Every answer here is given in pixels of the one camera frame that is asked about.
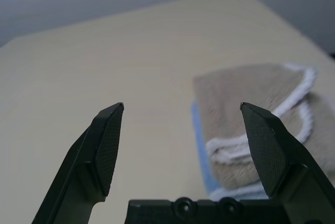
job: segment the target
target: textured gripper pad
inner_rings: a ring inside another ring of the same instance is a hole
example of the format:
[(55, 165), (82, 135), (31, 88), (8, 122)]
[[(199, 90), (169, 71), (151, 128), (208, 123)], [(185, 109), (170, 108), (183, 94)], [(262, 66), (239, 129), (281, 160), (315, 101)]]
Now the textured gripper pad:
[(254, 165), (265, 192), (272, 196), (286, 172), (288, 160), (267, 120), (280, 120), (269, 111), (243, 103), (241, 110)]
[(120, 106), (110, 116), (98, 147), (95, 165), (103, 194), (108, 196), (111, 179), (119, 148), (123, 107)]

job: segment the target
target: table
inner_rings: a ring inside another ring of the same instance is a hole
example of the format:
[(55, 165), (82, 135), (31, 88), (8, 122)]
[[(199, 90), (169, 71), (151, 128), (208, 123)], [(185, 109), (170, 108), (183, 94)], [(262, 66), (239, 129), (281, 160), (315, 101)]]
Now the table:
[(1, 223), (29, 223), (71, 144), (125, 103), (119, 156), (90, 223), (123, 223), (131, 198), (206, 198), (192, 78), (241, 64), (335, 63), (258, 0), (180, 0), (17, 38), (0, 48)]

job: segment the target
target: blue towel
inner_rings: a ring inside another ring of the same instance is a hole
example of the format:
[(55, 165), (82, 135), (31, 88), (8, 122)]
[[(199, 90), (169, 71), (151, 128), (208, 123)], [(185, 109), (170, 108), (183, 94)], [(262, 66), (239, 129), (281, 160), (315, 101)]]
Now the blue towel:
[(200, 168), (204, 180), (204, 184), (213, 201), (219, 201), (223, 197), (233, 197), (236, 200), (240, 199), (268, 199), (261, 182), (257, 182), (248, 186), (243, 186), (234, 190), (228, 190), (222, 187), (214, 178), (211, 167), (208, 161), (205, 143), (203, 142), (203, 133), (200, 121), (200, 114), (196, 103), (192, 105), (193, 127), (195, 130), (196, 145), (200, 160)]

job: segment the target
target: towel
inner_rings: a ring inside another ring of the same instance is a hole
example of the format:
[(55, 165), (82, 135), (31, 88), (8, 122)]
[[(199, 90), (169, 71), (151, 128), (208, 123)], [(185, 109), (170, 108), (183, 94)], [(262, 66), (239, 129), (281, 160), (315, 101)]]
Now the towel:
[[(305, 102), (310, 106), (315, 118), (314, 127), (305, 147), (315, 161), (327, 175), (330, 182), (335, 185), (335, 103), (316, 93), (309, 93)], [(204, 184), (213, 201), (223, 197), (240, 199), (267, 199), (267, 195), (260, 181), (236, 189), (227, 189), (222, 186), (212, 173), (209, 157), (203, 140), (200, 115), (196, 103), (192, 105), (193, 126), (196, 136), (196, 146), (200, 161)]]
[(259, 180), (239, 104), (244, 101), (270, 110), (304, 143), (312, 129), (312, 116), (302, 99), (315, 78), (314, 68), (289, 63), (242, 66), (194, 79), (205, 148), (221, 185), (236, 189)]
[(200, 115), (196, 103), (192, 105), (192, 119), (195, 131), (196, 146), (198, 157), (200, 161), (200, 169), (206, 191), (209, 199), (212, 201), (219, 201), (224, 197), (232, 197), (236, 200), (240, 199), (267, 199), (267, 195), (261, 182), (256, 182), (252, 185), (243, 186), (237, 189), (229, 190), (224, 188), (214, 177), (209, 158), (206, 152), (205, 143), (203, 141), (203, 132), (200, 123)]

